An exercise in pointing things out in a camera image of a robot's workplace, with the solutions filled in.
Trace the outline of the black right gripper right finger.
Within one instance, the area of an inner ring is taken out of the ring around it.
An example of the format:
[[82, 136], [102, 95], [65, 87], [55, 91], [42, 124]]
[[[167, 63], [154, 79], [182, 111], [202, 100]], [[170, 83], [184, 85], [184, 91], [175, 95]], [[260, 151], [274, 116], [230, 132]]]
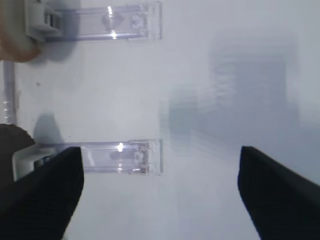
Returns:
[[237, 187], [262, 240], [318, 240], [320, 187], [262, 151], [243, 146]]

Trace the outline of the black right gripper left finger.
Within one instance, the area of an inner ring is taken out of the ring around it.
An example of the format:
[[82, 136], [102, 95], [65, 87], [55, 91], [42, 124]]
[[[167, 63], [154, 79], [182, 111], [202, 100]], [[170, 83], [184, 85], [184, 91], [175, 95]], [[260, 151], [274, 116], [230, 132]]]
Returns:
[[0, 190], [0, 238], [63, 239], [83, 188], [81, 149], [69, 147]]

